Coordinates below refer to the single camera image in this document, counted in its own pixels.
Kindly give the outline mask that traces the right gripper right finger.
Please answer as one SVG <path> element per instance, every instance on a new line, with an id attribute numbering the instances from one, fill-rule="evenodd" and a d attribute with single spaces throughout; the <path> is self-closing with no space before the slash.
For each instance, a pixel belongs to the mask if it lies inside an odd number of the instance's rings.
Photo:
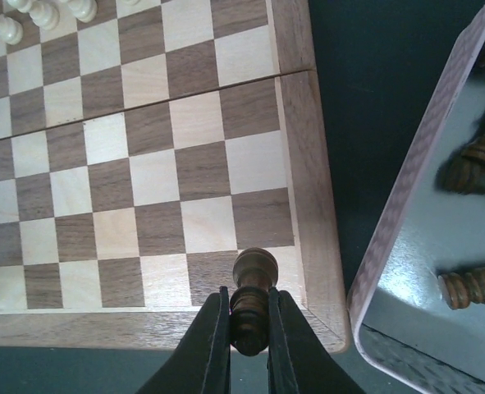
<path id="1" fill-rule="evenodd" d="M 271 288 L 268 310 L 270 393 L 353 394 L 364 391 L 332 359 L 289 292 Z"/>

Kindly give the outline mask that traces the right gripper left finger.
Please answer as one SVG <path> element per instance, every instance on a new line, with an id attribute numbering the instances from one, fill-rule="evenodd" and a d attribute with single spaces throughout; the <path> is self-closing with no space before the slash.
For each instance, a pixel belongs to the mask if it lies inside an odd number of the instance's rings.
<path id="1" fill-rule="evenodd" d="M 139 393 L 231 391 L 229 296 L 226 287 L 208 296 L 180 343 Z"/>

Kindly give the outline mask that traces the dark chess rook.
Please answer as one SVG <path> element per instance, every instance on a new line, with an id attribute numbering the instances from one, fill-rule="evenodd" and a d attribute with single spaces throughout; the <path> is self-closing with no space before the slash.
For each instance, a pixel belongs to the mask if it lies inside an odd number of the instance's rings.
<path id="1" fill-rule="evenodd" d="M 269 343 L 269 291 L 278 282 L 274 256 L 261 248 L 240 252 L 233 267 L 237 286 L 230 299 L 231 344 L 246 356 L 255 356 Z"/>

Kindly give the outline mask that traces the wooden chess board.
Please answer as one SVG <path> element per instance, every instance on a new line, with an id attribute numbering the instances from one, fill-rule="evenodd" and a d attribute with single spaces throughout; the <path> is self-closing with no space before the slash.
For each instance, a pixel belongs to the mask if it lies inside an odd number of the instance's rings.
<path id="1" fill-rule="evenodd" d="M 259 247 L 344 350 L 309 4 L 32 2 L 0 1 L 0 346 L 174 348 Z"/>

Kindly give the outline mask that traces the pink metal tin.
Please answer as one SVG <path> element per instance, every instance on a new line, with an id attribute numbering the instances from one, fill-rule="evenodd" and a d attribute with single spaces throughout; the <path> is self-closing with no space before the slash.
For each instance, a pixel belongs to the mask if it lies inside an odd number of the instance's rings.
<path id="1" fill-rule="evenodd" d="M 351 287 L 355 346 L 422 393 L 485 393 L 485 305 L 452 310 L 437 277 L 485 266 L 485 195 L 442 189 L 438 172 L 485 122 L 472 69 L 485 5 L 451 50 Z"/>

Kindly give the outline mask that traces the white pawn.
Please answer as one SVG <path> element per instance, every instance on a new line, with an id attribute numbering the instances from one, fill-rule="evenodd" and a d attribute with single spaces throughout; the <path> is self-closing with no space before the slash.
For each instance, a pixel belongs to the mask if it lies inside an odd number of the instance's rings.
<path id="1" fill-rule="evenodd" d="M 5 44 L 17 45 L 22 37 L 22 25 L 10 17 L 0 15 L 0 40 Z"/>
<path id="2" fill-rule="evenodd" d="M 98 4 L 95 0 L 68 0 L 66 4 L 72 15 L 83 23 L 91 22 L 98 11 Z"/>
<path id="3" fill-rule="evenodd" d="M 59 11 L 52 3 L 33 1 L 29 9 L 31 20 L 42 30 L 53 30 L 60 21 Z"/>

